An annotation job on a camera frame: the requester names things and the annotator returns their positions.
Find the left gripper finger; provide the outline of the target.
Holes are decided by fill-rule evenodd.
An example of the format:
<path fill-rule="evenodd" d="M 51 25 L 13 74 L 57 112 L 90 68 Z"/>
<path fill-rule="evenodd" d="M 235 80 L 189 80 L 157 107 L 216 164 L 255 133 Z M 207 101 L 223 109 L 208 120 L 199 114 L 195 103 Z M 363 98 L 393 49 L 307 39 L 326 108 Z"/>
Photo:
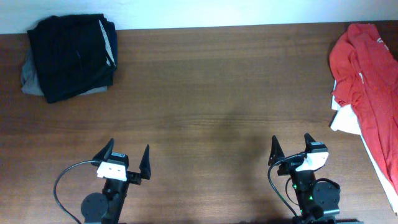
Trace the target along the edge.
<path fill-rule="evenodd" d="M 151 168 L 149 160 L 150 146 L 147 145 L 144 154 L 139 165 L 140 175 L 142 179 L 150 180 L 151 178 Z"/>
<path fill-rule="evenodd" d="M 114 139 L 111 138 L 108 143 L 94 157 L 94 161 L 107 161 L 113 151 Z"/>

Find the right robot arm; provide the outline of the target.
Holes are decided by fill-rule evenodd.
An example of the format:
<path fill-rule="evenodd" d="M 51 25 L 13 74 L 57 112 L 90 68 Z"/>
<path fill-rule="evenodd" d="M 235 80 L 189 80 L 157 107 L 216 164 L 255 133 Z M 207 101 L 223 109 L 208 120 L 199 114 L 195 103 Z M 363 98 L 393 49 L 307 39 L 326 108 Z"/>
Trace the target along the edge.
<path fill-rule="evenodd" d="M 316 178 L 315 172 L 326 164 L 329 152 L 323 142 L 316 141 L 309 133 L 304 135 L 305 150 L 286 157 L 275 135 L 271 140 L 271 153 L 267 171 L 268 181 L 287 208 L 293 213 L 292 223 L 336 223 L 340 213 L 340 185 L 327 178 Z M 289 176 L 297 198 L 297 213 L 274 185 L 271 172 L 277 167 L 277 175 Z"/>

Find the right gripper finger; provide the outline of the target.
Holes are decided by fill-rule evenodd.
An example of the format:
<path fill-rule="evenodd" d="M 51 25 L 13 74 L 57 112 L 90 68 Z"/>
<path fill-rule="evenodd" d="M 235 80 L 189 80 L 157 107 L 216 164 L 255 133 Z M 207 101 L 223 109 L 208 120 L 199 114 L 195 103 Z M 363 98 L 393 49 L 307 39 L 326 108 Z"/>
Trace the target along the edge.
<path fill-rule="evenodd" d="M 285 158 L 283 150 L 279 144 L 279 141 L 276 135 L 273 135 L 271 142 L 271 153 L 269 156 L 268 165 L 274 165 L 276 162 L 279 162 Z"/>
<path fill-rule="evenodd" d="M 309 133 L 305 133 L 304 139 L 305 139 L 305 152 L 312 152 L 314 148 L 314 145 L 312 143 L 315 142 L 314 138 L 312 138 Z"/>

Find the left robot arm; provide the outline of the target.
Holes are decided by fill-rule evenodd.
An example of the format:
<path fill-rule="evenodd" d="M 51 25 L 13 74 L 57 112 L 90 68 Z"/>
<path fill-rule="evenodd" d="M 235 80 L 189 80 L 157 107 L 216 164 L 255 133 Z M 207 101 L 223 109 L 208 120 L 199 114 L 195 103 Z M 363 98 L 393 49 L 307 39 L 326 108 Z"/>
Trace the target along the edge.
<path fill-rule="evenodd" d="M 100 150 L 91 162 L 97 167 L 97 177 L 104 179 L 101 192 L 89 194 L 81 203 L 81 214 L 85 223 L 118 223 L 130 185 L 141 185 L 143 179 L 151 178 L 151 168 L 147 146 L 143 153 L 139 172 L 129 171 L 129 158 L 125 154 L 113 152 L 114 139 Z"/>

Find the red t-shirt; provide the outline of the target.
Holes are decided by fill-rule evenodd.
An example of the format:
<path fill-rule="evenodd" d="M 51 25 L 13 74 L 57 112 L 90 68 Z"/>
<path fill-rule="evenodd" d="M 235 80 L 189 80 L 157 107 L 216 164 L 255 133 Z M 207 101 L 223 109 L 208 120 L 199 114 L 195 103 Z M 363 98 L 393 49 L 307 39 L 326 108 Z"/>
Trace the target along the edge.
<path fill-rule="evenodd" d="M 397 187 L 397 61 L 374 24 L 350 24 L 330 56 L 340 106 L 351 105 L 381 172 Z"/>

